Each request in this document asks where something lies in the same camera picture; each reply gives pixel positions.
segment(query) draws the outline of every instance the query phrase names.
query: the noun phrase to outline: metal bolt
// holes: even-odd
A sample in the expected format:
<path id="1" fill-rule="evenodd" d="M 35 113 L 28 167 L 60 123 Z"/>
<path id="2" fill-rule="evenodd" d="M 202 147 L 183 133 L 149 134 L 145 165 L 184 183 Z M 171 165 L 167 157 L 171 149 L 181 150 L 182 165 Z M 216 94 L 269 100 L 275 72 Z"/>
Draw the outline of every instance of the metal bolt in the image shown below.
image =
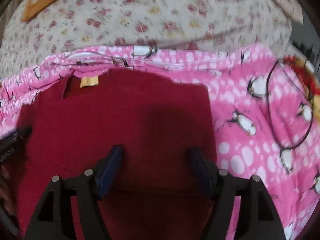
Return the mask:
<path id="1" fill-rule="evenodd" d="M 91 176 L 91 175 L 93 174 L 93 170 L 88 169 L 88 170 L 86 170 L 86 171 L 84 172 L 84 174 L 85 174 L 86 176 Z"/>
<path id="2" fill-rule="evenodd" d="M 58 175 L 52 177 L 52 182 L 58 182 L 60 177 Z"/>
<path id="3" fill-rule="evenodd" d="M 259 177 L 258 175 L 253 175 L 253 176 L 252 176 L 252 179 L 253 179 L 255 182 L 260 181 L 260 177 Z"/>
<path id="4" fill-rule="evenodd" d="M 228 175 L 228 171 L 227 171 L 227 170 L 224 170 L 224 169 L 221 169 L 221 170 L 219 170 L 219 174 L 220 174 L 221 176 L 227 176 L 227 175 Z"/>

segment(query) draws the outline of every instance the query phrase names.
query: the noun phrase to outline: clothing label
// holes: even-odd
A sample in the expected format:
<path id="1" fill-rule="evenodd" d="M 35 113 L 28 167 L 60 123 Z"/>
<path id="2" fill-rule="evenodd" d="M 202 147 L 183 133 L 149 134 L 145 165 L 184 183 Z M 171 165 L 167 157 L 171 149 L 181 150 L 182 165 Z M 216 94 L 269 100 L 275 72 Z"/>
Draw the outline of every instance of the clothing label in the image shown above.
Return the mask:
<path id="1" fill-rule="evenodd" d="M 98 76 L 94 77 L 83 77 L 81 79 L 80 88 L 83 87 L 92 87 L 99 84 L 99 78 Z"/>

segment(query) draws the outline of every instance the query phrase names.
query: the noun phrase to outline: dark object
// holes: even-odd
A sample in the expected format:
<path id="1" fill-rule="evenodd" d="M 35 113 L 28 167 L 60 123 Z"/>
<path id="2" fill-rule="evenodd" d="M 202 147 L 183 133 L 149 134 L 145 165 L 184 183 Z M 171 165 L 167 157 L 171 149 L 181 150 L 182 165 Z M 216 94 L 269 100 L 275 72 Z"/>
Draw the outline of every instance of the dark object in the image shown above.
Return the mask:
<path id="1" fill-rule="evenodd" d="M 18 152 L 23 146 L 23 140 L 31 133 L 31 128 L 16 129 L 0 140 L 0 165 Z M 14 236 L 19 235 L 18 222 L 3 208 L 0 202 L 0 221 L 5 229 Z"/>
<path id="2" fill-rule="evenodd" d="M 114 146 L 93 170 L 86 170 L 77 178 L 52 177 L 31 218 L 25 240 L 75 240 L 71 196 L 77 196 L 85 239 L 111 240 L 97 200 L 109 192 L 121 160 L 122 148 Z M 276 208 L 260 177 L 240 179 L 218 170 L 212 161 L 202 158 L 199 148 L 190 150 L 190 161 L 204 192 L 215 201 L 201 240 L 225 239 L 236 195 L 242 198 L 235 239 L 285 240 Z"/>

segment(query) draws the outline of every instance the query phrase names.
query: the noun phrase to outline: penguin print blanket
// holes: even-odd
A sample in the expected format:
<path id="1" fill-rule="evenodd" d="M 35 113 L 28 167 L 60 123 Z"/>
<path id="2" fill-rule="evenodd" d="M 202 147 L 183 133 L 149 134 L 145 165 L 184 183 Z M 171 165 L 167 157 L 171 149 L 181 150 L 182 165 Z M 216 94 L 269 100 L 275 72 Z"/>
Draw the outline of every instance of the penguin print blanket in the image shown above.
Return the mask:
<path id="1" fill-rule="evenodd" d="M 233 53 L 96 46 L 49 56 L 41 65 L 3 80 L 0 133 L 15 127 L 22 104 L 32 103 L 60 78 L 96 76 L 113 67 L 206 85 L 217 165 L 238 177 L 259 175 L 287 240 L 299 234 L 320 196 L 320 128 L 295 73 L 276 64 L 260 44 Z M 237 200 L 227 239 L 233 239 L 239 206 Z"/>

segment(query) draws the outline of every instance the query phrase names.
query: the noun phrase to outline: red shirt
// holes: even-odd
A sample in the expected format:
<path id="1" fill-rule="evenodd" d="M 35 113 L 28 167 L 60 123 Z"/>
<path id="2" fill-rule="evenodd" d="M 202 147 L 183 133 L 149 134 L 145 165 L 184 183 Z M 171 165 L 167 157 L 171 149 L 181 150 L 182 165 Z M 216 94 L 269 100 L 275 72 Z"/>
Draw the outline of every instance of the red shirt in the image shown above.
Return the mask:
<path id="1" fill-rule="evenodd" d="M 80 88 L 63 78 L 23 106 L 19 125 L 31 125 L 27 160 L 17 176 L 22 235 L 52 176 L 79 176 L 124 146 L 111 192 L 99 202 L 113 240 L 197 239 L 211 210 L 188 162 L 199 146 L 215 159 L 208 92 L 150 73 L 110 70 L 99 85 Z M 82 240 L 76 204 L 73 217 Z"/>

